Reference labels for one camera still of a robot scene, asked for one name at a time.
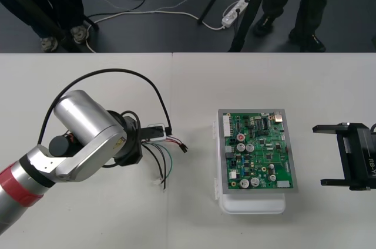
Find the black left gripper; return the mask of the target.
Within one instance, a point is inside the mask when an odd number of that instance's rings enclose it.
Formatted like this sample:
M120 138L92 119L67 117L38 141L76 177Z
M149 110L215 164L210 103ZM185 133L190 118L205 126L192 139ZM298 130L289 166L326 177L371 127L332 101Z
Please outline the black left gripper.
M118 166L138 164L142 159L140 124L130 116L123 116L122 126L127 134L126 143L116 159Z

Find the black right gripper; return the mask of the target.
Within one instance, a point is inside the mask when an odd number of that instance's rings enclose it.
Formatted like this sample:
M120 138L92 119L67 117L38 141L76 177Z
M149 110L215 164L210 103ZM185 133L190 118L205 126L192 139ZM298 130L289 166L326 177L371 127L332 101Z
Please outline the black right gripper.
M322 186L375 189L375 131L360 123L319 124L313 133L337 134L343 179L322 179Z

